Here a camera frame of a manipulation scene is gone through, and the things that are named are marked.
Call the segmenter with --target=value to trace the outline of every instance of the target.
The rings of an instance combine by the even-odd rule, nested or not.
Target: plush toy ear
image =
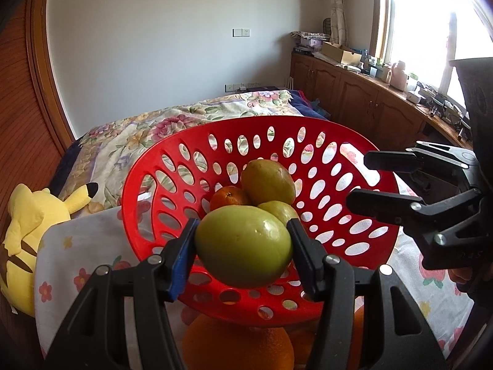
[[[21,240],[43,222],[44,213],[33,193],[22,183],[16,186],[10,196],[8,212],[12,221],[3,243],[8,255],[14,256],[21,252]]]
[[[68,209],[68,212],[73,214],[81,208],[84,208],[95,196],[96,192],[98,192],[98,184],[96,182],[82,185],[80,188],[75,190],[72,195],[66,198],[64,203]]]

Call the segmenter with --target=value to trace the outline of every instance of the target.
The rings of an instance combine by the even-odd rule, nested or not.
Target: red plastic basket
[[[293,206],[310,237],[354,266],[376,268],[389,259],[398,226],[352,215],[344,206],[346,195],[355,187],[398,192],[392,173],[364,168],[363,155],[375,149],[363,136],[341,125],[297,116],[238,118],[186,129],[154,145],[130,170],[122,197],[125,230],[137,257],[146,259],[170,236],[178,237],[189,217],[205,216],[215,190],[240,186],[245,165],[262,157],[278,160],[289,169],[297,185]],[[196,164],[203,161],[206,168]],[[227,169],[231,168],[238,174],[230,176]],[[173,181],[171,192],[157,181],[158,171]],[[188,178],[182,177],[183,172],[189,173]],[[147,175],[157,184],[151,205],[152,241],[139,233],[136,209]],[[171,216],[175,226],[162,222],[160,216]],[[322,309],[321,303],[309,301],[303,293],[293,264],[268,288],[236,290],[210,276],[197,260],[179,299],[206,315],[254,327],[313,320]]]

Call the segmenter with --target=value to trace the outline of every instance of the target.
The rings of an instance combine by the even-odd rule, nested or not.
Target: pikachu plush toy
[[[0,244],[0,290],[13,307],[34,316],[34,270],[41,237],[52,225],[70,220],[97,191],[97,183],[88,183],[62,202],[49,189],[31,192],[24,184],[16,186],[8,201],[12,220]]]

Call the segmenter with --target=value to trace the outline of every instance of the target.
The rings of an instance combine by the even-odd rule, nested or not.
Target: metal screw
[[[418,202],[412,202],[412,203],[411,203],[411,208],[412,208],[414,211],[416,211],[416,212],[418,212],[419,210],[421,210],[421,207],[422,207],[422,205],[421,205],[421,204],[419,204]]]
[[[447,238],[443,234],[436,234],[433,240],[440,246],[444,246],[447,243]]]
[[[106,265],[99,266],[99,267],[96,269],[96,274],[97,274],[97,275],[106,275],[107,273],[109,273],[109,267],[108,267],[108,266],[106,266]]]
[[[152,256],[149,256],[147,258],[147,262],[149,264],[152,264],[153,266],[155,266],[156,264],[159,264],[163,261],[163,258],[161,256],[159,256],[158,254],[153,254]]]
[[[388,264],[382,264],[380,266],[380,272],[384,275],[391,275],[393,273],[393,269]]]
[[[327,264],[339,264],[341,262],[341,259],[335,254],[329,254],[325,257],[325,262]]]

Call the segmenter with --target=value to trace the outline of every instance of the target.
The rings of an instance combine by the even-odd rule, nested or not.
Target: beige curtain
[[[332,43],[348,45],[346,19],[344,18],[344,0],[330,0],[330,28]]]

